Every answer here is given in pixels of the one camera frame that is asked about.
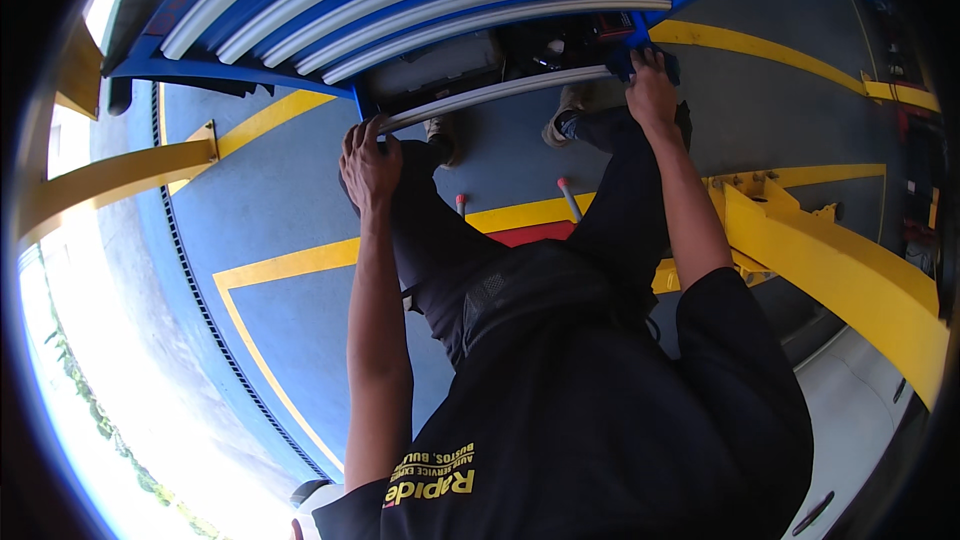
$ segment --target right hand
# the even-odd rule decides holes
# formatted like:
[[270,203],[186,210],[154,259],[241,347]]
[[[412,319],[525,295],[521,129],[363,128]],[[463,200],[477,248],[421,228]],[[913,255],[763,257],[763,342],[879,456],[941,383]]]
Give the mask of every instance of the right hand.
[[346,193],[360,209],[361,220],[377,210],[389,211],[394,189],[401,180],[400,141],[387,134],[387,154],[382,154],[377,146],[380,125],[385,119],[385,114],[378,114],[354,125],[343,136],[340,174]]
[[677,90],[666,75],[664,54],[654,55],[651,48],[643,51],[630,51],[633,73],[630,86],[627,87],[627,107],[648,140],[652,137],[672,137],[676,127],[674,117],[677,114]]

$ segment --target sneaker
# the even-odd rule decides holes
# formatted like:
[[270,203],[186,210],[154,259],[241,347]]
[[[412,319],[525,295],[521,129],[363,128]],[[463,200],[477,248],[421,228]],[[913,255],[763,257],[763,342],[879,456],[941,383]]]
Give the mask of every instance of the sneaker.
[[546,126],[543,127],[543,132],[540,134],[547,146],[553,147],[554,149],[561,149],[570,142],[570,138],[564,136],[557,126],[557,119],[560,115],[568,111],[587,113],[587,100],[593,93],[593,89],[594,85],[589,82],[563,86],[563,89],[559,91],[559,106],[557,107],[557,112],[550,117]]
[[460,142],[453,133],[453,117],[441,114],[423,122],[426,142],[439,148],[442,161],[439,166],[450,170],[460,164]]

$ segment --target rapide logo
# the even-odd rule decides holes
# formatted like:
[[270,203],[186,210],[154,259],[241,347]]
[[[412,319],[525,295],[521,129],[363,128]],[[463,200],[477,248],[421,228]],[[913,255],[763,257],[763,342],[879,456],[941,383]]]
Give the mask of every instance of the rapide logo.
[[455,470],[473,462],[473,442],[452,452],[410,452],[393,468],[391,486],[383,498],[383,509],[396,507],[404,500],[437,499],[448,492],[471,494],[474,492],[474,470],[468,469],[465,474],[462,469]]
[[390,486],[387,495],[383,498],[383,509],[396,507],[404,499],[436,499],[448,492],[457,494],[474,492],[474,470],[466,470],[466,475],[455,471],[447,477],[437,477],[437,481],[432,483],[402,481],[396,486]]

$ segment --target drain grate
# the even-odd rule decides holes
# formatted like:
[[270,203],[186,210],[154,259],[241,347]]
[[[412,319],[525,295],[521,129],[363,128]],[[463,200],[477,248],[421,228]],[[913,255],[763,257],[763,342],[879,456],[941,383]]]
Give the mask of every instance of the drain grate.
[[[153,145],[159,147],[161,145],[161,126],[160,126],[160,108],[159,108],[159,88],[160,84],[158,82],[151,83],[150,90],[150,113],[151,113],[151,124],[153,130]],[[224,338],[220,334],[220,330],[217,328],[216,322],[213,321],[213,317],[210,316],[210,310],[207,308],[207,303],[204,301],[204,295],[200,292],[200,287],[197,284],[197,280],[193,275],[193,269],[190,267],[190,261],[186,258],[186,252],[184,251],[184,245],[181,242],[180,231],[177,228],[177,219],[174,217],[174,208],[173,203],[170,201],[170,193],[167,191],[167,186],[160,186],[160,197],[163,199],[163,210],[167,216],[167,224],[170,226],[170,235],[174,239],[174,246],[176,247],[176,257],[179,258],[180,267],[183,268],[183,275],[186,276],[186,282],[190,286],[190,292],[193,293],[194,300],[197,301],[197,307],[199,307],[199,312],[203,316],[203,321],[206,322],[206,327],[209,328],[210,334],[213,336],[213,340],[217,342],[217,347],[220,349],[220,353],[223,355],[223,358],[226,359],[226,364],[230,366],[230,369],[233,370],[233,375],[237,377],[237,380],[240,382],[240,385],[243,386],[246,390],[246,394],[249,395],[249,398],[256,404],[257,408],[260,410],[260,413],[267,418],[267,421],[270,422],[270,425],[273,426],[273,429],[280,435],[281,438],[286,440],[287,444],[290,445],[290,448],[299,455],[303,462],[307,464],[316,473],[322,480],[332,482],[330,477],[324,473],[317,463],[310,458],[304,449],[300,447],[300,444],[294,440],[287,430],[283,428],[281,422],[274,417],[274,414],[270,412],[270,409],[262,400],[260,400],[260,395],[257,390],[254,390],[254,387],[251,385],[250,381],[247,379],[247,376],[244,375],[243,369],[240,368],[240,365],[237,363],[234,358],[234,353],[231,352],[227,342],[224,342]]]

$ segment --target left hand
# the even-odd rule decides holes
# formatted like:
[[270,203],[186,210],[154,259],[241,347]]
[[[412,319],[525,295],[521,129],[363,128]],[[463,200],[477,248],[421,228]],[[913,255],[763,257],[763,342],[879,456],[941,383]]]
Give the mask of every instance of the left hand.
[[389,210],[394,189],[401,180],[400,141],[387,134],[387,154],[382,154],[377,146],[380,125],[385,119],[387,115],[378,114],[354,125],[343,136],[340,174],[361,218],[378,209]]

